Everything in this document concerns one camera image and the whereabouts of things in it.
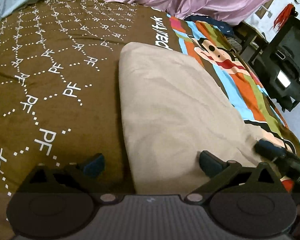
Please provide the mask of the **beige garment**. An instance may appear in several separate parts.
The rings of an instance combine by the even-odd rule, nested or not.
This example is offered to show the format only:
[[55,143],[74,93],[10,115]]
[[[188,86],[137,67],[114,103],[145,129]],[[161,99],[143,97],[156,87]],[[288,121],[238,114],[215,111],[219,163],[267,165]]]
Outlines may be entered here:
[[198,154],[254,167],[262,128],[244,123],[214,79],[192,57],[143,43],[119,59],[125,146],[138,194],[187,194],[208,181]]

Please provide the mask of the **brown colourful cartoon bedspread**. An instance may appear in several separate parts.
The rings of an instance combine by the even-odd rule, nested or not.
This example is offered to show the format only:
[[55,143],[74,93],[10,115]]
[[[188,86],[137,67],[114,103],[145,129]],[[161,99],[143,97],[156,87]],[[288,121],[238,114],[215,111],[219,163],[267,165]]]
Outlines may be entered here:
[[137,4],[43,0],[0,21],[0,239],[14,236],[6,208],[38,164],[60,168],[102,153],[98,181],[137,193],[119,87],[120,53],[130,42],[194,58],[244,123],[300,158],[300,141],[216,26]]

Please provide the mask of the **black office chair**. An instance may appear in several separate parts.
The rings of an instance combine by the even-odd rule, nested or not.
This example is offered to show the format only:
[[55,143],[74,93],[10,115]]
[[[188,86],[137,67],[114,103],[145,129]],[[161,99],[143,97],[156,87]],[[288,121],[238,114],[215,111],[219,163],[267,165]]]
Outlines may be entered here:
[[291,16],[249,64],[269,97],[292,111],[300,103],[300,20]]

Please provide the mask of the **dark wooden desk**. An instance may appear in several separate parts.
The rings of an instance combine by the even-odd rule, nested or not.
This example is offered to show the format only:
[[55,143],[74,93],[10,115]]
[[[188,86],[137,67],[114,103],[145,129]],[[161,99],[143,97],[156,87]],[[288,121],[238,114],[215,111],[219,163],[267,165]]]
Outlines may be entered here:
[[240,40],[242,49],[239,52],[239,55],[243,55],[247,49],[251,49],[253,51],[253,54],[249,57],[249,62],[253,62],[254,59],[260,55],[269,44],[261,32],[245,22],[241,22],[232,29],[235,37]]

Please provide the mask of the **dark blue cloth item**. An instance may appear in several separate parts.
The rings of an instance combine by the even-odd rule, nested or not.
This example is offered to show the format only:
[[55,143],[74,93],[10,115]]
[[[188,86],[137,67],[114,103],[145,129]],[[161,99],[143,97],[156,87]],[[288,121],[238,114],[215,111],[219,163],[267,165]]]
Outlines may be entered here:
[[206,22],[210,25],[216,26],[224,36],[226,37],[234,36],[234,31],[229,24],[227,24],[224,21],[215,20],[210,16],[191,15],[184,18],[184,20],[188,22],[197,22],[197,21]]

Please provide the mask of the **red tassel decoration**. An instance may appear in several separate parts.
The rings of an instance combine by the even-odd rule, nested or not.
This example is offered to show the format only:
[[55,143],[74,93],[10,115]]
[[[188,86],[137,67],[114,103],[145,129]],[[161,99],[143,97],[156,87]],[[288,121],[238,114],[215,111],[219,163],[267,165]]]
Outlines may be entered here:
[[277,18],[275,18],[273,28],[280,30],[283,27],[283,25],[287,22],[294,10],[295,7],[292,3],[286,5],[285,8],[279,13]]

